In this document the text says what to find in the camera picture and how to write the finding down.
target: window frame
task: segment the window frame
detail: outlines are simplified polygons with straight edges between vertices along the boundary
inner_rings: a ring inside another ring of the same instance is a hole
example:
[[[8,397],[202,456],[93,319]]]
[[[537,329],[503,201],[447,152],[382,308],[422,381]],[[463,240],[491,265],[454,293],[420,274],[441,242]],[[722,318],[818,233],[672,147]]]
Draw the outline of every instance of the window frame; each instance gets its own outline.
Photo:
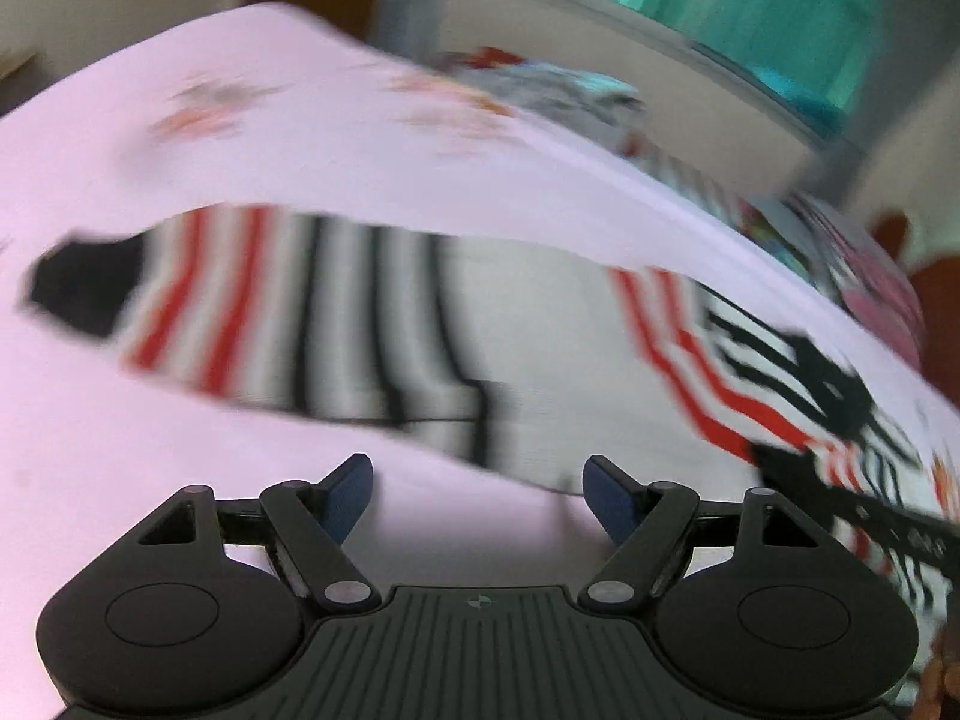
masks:
[[[736,63],[642,13],[612,0],[546,0],[572,15],[594,20],[637,41],[655,52],[669,56],[731,92],[744,103],[765,113],[808,146],[816,148],[824,137],[810,127],[771,89],[754,79]]]

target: striped cloth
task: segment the striped cloth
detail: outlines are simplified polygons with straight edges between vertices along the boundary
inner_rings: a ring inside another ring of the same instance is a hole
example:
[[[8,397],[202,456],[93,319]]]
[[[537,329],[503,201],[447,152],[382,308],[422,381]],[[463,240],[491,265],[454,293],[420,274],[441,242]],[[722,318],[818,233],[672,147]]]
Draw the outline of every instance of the striped cloth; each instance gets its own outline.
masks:
[[[549,488],[579,493],[584,459],[604,454],[642,482],[738,500],[765,442],[813,450],[829,484],[935,500],[855,371],[658,269],[221,205],[68,242],[38,261],[30,300],[202,394],[396,430]],[[836,535],[920,616],[942,610],[939,575],[844,523]]]

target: bed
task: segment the bed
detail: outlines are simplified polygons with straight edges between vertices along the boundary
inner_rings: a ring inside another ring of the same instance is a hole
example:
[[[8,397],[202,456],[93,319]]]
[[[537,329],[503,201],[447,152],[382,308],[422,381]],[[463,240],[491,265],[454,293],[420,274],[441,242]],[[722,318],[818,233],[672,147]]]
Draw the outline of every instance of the bed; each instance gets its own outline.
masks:
[[[119,52],[0,121],[0,716],[45,720],[59,711],[34,645],[42,605],[190,483],[249,497],[279,480],[320,479],[366,452],[376,496],[346,549],[381,589],[555,583],[576,591],[611,552],[578,496],[383,432],[184,395],[38,322],[23,307],[25,274],[72,230],[131,235],[213,202],[269,202],[550,245],[604,266],[670,269],[855,367],[909,435],[931,485],[938,458],[960,451],[960,418],[915,371],[716,218],[543,119],[462,98],[453,110],[450,95],[462,91],[309,15],[257,5]],[[645,482],[671,475],[656,457],[643,470]],[[757,479],[747,464],[723,474],[704,464],[680,481],[736,500]]]

